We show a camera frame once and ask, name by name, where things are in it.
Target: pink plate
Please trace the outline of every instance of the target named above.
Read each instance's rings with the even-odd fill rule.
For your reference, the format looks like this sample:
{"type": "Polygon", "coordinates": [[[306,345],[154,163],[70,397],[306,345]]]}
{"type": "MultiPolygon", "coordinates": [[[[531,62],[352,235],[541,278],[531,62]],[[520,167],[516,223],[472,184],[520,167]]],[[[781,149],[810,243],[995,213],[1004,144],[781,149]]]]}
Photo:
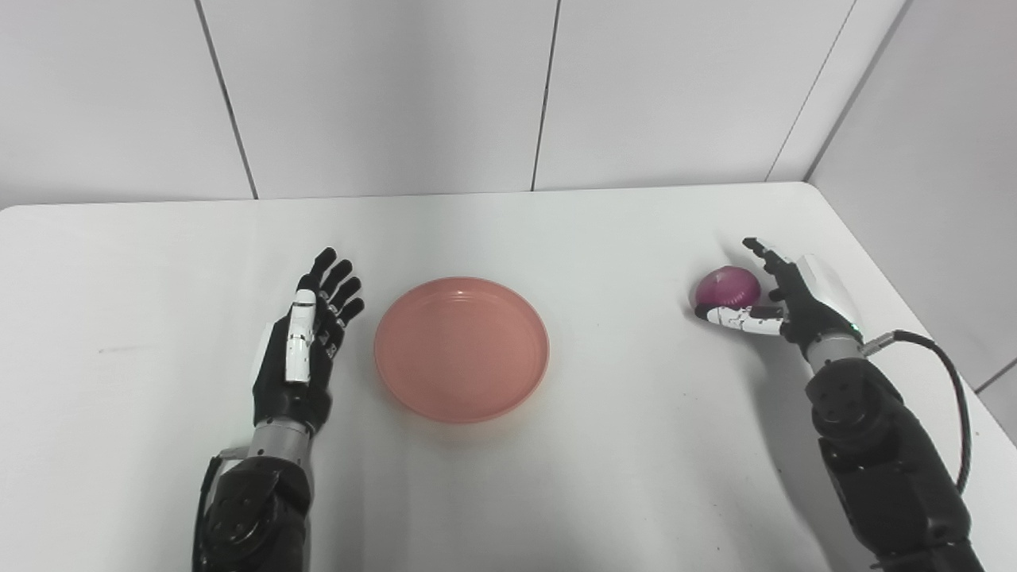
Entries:
{"type": "Polygon", "coordinates": [[[374,337],[381,381],[404,405],[437,421],[497,417],[522,403],[547,367],[547,331],[512,290],[442,278],[403,294],[374,337]]]}

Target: robotic arm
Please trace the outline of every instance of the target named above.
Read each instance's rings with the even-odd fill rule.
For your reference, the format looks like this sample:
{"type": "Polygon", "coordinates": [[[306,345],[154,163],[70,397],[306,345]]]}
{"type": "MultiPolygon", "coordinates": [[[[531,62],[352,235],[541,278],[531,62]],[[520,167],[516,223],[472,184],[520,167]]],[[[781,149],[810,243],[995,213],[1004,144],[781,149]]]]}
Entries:
{"type": "Polygon", "coordinates": [[[958,391],[967,435],[966,404],[949,359],[931,340],[894,332],[863,344],[849,298],[836,275],[815,259],[791,263],[756,238],[743,244],[764,261],[784,308],[700,305],[701,319],[746,332],[780,335],[812,366],[805,386],[823,462],[855,536],[891,572],[980,572],[961,500],[970,444],[965,437],[955,483],[932,440],[882,371],[866,359],[895,340],[925,345],[944,359],[958,391]]]}
{"type": "Polygon", "coordinates": [[[346,326],[364,308],[353,266],[326,248],[272,328],[254,382],[246,450],[213,458],[194,530],[195,572],[302,572],[312,488],[310,442],[332,409],[328,378],[346,326]],[[224,460],[242,459],[219,477],[224,460]]]}

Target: white tabletop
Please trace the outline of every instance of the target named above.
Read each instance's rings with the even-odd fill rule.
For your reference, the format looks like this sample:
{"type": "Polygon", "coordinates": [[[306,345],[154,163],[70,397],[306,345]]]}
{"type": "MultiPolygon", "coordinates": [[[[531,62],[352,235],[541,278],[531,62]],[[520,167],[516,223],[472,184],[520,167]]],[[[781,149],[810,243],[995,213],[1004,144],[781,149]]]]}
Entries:
{"type": "MultiPolygon", "coordinates": [[[[187,569],[205,463],[252,431],[261,329],[331,244],[367,310],[314,444],[310,570],[861,570],[872,558],[820,461],[797,349],[689,313],[706,272],[753,264],[746,235],[830,263],[870,336],[921,331],[803,183],[4,211],[5,568],[187,569]],[[504,417],[435,423],[378,384],[381,314],[450,275],[515,289],[547,326],[547,375],[504,417]]],[[[874,360],[956,470],[938,360],[899,346],[874,360]]],[[[972,540],[1005,570],[1017,450],[970,405],[972,540]]]]}

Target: cable connector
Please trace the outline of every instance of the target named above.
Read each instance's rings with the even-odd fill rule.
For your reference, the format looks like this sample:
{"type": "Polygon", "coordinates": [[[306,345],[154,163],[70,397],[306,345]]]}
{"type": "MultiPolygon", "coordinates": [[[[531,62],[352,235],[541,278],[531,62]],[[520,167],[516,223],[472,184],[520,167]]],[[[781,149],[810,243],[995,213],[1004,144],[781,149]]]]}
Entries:
{"type": "Polygon", "coordinates": [[[887,346],[893,344],[896,341],[897,338],[894,337],[894,333],[887,332],[886,334],[883,334],[882,336],[876,339],[869,340],[865,343],[865,345],[861,346],[861,355],[869,357],[870,355],[873,355],[874,353],[885,349],[887,346]]]}

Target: red onion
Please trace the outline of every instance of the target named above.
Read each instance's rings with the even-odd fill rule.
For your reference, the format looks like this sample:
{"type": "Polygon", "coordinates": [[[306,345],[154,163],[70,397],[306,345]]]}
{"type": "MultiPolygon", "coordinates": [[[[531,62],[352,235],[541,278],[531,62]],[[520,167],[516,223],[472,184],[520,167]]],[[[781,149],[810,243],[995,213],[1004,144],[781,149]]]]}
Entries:
{"type": "Polygon", "coordinates": [[[753,273],[736,266],[719,268],[696,287],[696,303],[728,307],[753,305],[760,297],[760,281],[753,273]]]}

